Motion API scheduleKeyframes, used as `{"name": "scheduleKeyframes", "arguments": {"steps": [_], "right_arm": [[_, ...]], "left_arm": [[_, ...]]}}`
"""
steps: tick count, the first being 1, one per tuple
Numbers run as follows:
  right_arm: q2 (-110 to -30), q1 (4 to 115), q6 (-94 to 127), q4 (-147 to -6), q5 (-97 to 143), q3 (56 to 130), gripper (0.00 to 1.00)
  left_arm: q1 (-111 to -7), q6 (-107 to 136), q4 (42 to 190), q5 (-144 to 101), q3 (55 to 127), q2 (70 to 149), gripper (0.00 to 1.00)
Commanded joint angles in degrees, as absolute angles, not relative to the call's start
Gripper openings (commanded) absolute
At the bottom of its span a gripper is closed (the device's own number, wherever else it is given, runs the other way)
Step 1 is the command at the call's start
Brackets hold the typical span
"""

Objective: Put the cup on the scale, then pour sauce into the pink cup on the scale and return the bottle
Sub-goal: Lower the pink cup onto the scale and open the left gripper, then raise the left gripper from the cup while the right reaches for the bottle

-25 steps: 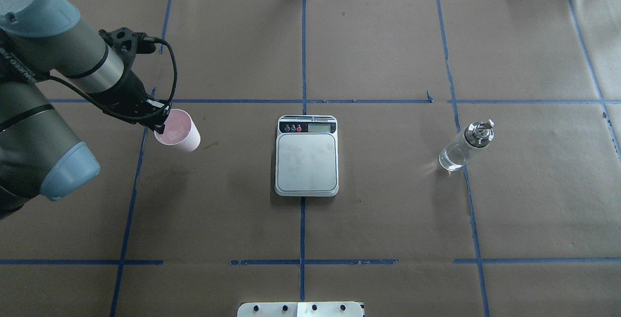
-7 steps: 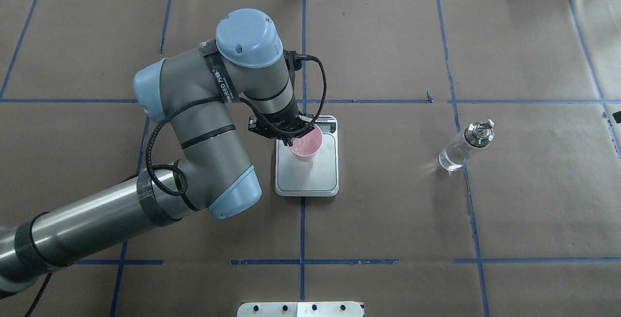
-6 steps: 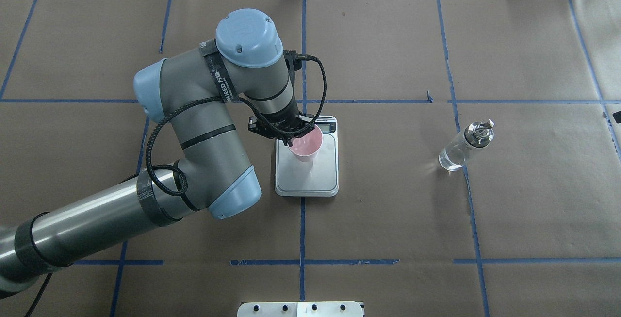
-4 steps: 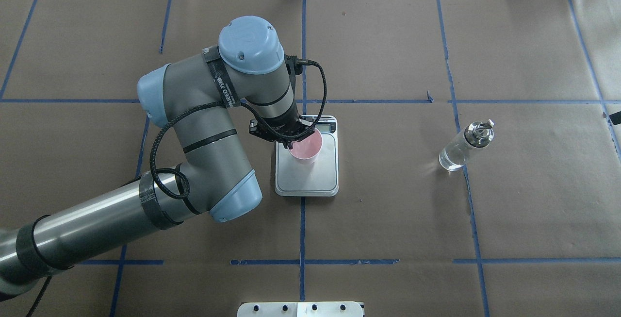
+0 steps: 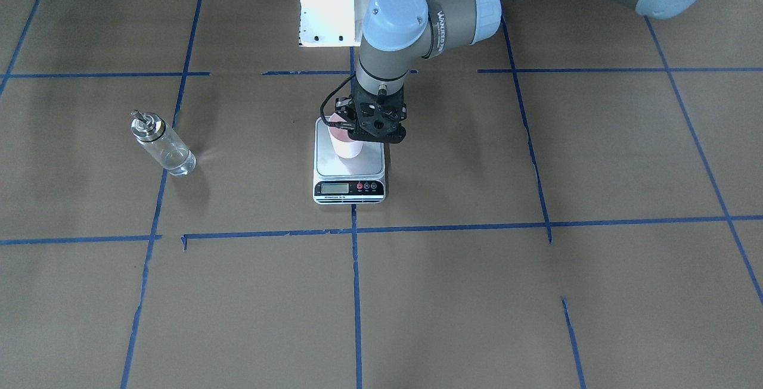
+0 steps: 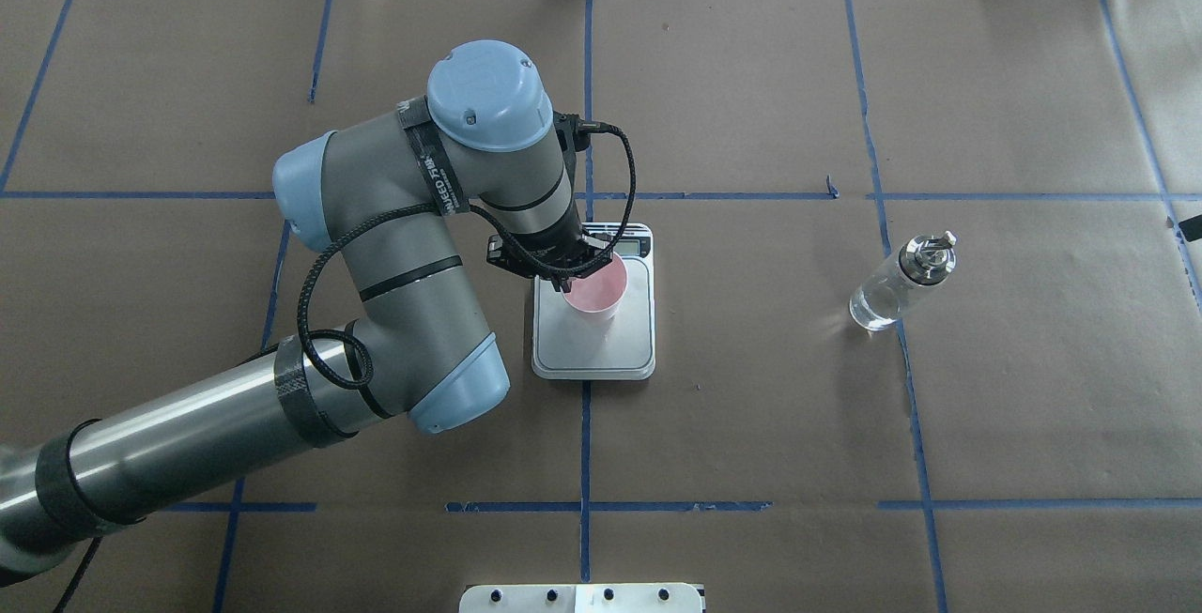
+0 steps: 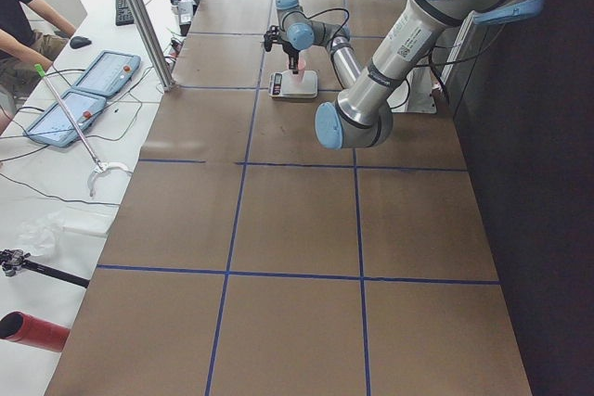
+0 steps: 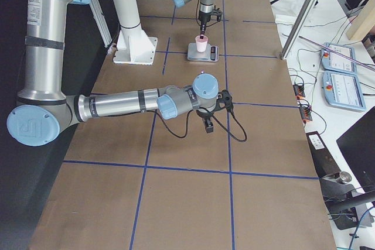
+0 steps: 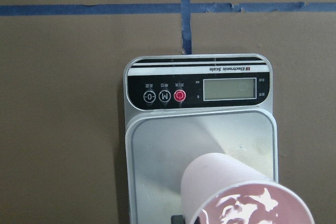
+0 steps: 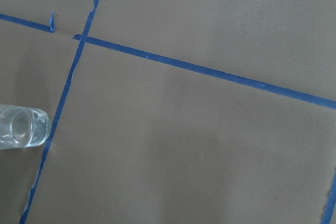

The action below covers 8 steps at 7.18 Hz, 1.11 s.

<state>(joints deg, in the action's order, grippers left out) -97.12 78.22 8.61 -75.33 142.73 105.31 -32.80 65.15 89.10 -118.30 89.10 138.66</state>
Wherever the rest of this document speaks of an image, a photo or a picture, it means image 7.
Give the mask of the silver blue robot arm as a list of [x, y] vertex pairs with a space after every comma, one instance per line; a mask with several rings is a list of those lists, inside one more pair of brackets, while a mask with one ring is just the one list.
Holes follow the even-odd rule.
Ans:
[[278, 25], [265, 34], [265, 48], [282, 45], [289, 68], [298, 70], [299, 54], [324, 47], [342, 91], [321, 104], [315, 117], [316, 137], [329, 149], [374, 147], [393, 128], [388, 99], [433, 49], [448, 28], [469, 15], [494, 25], [532, 18], [545, 0], [407, 0], [406, 7], [365, 66], [357, 64], [350, 37], [341, 25], [309, 19], [299, 0], [276, 0]]

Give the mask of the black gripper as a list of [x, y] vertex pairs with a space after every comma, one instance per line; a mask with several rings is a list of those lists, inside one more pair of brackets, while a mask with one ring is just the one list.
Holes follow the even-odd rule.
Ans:
[[282, 43], [283, 51], [288, 55], [288, 62], [287, 62], [287, 70], [292, 72], [292, 74], [299, 73], [299, 53], [300, 51], [295, 49], [292, 44], [288, 41], [284, 41]]

